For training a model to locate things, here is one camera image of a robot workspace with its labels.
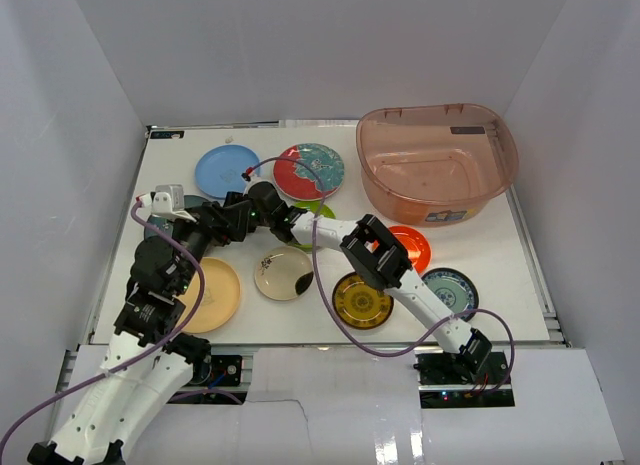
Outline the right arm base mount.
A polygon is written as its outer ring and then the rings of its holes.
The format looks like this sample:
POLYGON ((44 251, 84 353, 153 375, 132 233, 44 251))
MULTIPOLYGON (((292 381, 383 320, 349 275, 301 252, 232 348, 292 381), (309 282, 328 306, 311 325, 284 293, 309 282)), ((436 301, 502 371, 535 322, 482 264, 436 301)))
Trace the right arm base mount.
POLYGON ((503 352, 491 352, 478 372, 471 372, 443 353, 424 353, 416 356, 414 369, 423 386, 461 385, 478 391, 482 386, 497 385, 507 371, 503 352))

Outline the orange red plate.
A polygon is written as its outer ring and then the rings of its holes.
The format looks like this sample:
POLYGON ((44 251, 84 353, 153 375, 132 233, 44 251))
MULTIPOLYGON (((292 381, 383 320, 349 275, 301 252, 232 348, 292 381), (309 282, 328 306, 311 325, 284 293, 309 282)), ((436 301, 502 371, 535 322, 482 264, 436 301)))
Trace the orange red plate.
POLYGON ((429 241, 420 231, 409 226, 394 225, 389 230, 406 248, 413 268, 419 275, 422 275, 432 258, 432 249, 429 241))

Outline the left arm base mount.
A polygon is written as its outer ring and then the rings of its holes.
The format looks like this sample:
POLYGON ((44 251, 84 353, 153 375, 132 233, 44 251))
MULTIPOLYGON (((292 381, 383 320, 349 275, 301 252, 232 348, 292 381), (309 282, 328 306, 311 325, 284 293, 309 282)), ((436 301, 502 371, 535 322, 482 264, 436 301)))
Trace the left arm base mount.
POLYGON ((241 384, 241 355, 210 355, 193 366, 189 384, 205 388, 238 387, 241 384))

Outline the green plate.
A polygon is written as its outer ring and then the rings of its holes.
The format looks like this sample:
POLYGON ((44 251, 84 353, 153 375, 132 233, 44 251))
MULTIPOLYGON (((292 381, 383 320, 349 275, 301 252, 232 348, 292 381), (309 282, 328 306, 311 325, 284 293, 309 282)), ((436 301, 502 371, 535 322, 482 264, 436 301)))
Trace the green plate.
MULTIPOLYGON (((313 213, 319 212, 321 216, 335 219, 336 216, 333 210, 327 205, 320 205, 319 201, 298 201, 294 204, 295 207, 304 209, 305 211, 311 211, 313 213)), ((310 253, 312 250, 311 243, 295 244, 295 248, 302 250, 303 252, 310 253)))

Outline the pale orange plate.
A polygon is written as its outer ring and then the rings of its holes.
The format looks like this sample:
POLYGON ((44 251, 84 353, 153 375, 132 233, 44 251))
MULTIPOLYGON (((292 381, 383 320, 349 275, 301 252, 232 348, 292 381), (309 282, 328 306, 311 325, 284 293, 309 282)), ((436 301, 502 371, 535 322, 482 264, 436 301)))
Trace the pale orange plate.
POLYGON ((241 282, 231 265, 213 257, 203 258, 200 265, 206 287, 198 311, 183 333, 200 334, 221 327, 231 319, 241 302, 241 282))

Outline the teal blue patterned plate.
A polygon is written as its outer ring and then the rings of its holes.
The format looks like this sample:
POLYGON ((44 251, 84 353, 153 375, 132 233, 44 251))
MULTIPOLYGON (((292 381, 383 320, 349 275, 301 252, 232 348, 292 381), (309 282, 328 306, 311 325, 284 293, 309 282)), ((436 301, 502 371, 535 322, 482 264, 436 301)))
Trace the teal blue patterned plate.
POLYGON ((444 303, 453 314, 466 312, 462 316, 469 322, 479 308, 476 286, 462 272, 452 268, 435 268, 422 276, 425 285, 444 303))

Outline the red and teal plate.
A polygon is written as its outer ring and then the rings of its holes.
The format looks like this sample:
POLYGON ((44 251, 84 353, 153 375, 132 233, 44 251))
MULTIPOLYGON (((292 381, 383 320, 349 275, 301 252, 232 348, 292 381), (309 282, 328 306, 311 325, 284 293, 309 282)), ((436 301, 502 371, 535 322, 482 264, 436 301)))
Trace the red and teal plate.
POLYGON ((320 200, 343 184, 345 165, 334 149, 319 143, 301 143, 284 150, 273 167, 279 189, 299 201, 320 200))

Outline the yellow and brown patterned plate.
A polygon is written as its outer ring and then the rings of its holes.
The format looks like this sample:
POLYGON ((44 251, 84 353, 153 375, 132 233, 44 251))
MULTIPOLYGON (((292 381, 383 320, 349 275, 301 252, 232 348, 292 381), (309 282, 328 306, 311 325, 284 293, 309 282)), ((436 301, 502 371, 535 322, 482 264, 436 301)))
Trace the yellow and brown patterned plate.
POLYGON ((390 318, 394 299, 370 287, 357 273, 352 272, 336 283, 332 292, 332 306, 345 325, 357 330, 372 330, 390 318))

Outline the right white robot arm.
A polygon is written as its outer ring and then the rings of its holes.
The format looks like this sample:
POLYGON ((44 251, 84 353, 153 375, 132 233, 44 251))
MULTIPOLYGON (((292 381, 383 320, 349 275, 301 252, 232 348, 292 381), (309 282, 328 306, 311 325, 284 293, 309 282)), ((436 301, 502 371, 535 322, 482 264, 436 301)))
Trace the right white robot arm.
POLYGON ((408 251, 376 216, 339 220, 288 205, 275 186, 262 179, 245 188, 272 233, 287 244, 312 246, 312 263, 317 250, 342 253, 354 272, 369 287, 391 296, 422 325, 426 335, 436 339, 451 356, 453 375, 472 384, 488 370, 490 340, 450 309, 423 282, 409 259, 408 251))

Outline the light blue plate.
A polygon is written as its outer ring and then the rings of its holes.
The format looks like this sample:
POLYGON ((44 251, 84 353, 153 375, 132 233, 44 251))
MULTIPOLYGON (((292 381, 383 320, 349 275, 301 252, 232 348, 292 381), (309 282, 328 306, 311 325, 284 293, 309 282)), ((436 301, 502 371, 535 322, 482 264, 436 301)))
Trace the light blue plate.
POLYGON ((243 145, 216 147, 206 152, 196 164, 196 185, 202 193, 216 199, 224 199, 228 192, 243 193, 247 182, 242 174, 259 161, 258 155, 243 145))

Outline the cream plate with black patch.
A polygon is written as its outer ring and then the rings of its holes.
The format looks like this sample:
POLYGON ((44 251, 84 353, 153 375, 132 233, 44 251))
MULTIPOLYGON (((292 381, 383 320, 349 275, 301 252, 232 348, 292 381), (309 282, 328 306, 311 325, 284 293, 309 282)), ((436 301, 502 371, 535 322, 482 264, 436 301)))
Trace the cream plate with black patch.
POLYGON ((267 298, 290 301, 303 295, 314 280, 309 256, 303 251, 282 246, 267 252, 254 269, 254 282, 267 298))

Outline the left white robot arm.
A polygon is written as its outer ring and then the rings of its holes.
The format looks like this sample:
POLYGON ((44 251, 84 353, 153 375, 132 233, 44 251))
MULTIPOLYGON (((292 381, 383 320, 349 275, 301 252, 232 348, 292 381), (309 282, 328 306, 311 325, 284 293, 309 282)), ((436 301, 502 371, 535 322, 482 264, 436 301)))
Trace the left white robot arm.
POLYGON ((134 252, 125 302, 96 375, 67 389, 84 395, 30 464, 123 464, 159 409, 187 383, 211 372, 211 344, 186 332, 194 313, 182 296, 204 279, 212 247, 243 241, 256 228, 251 201, 233 193, 223 204, 167 207, 173 231, 155 231, 134 252))

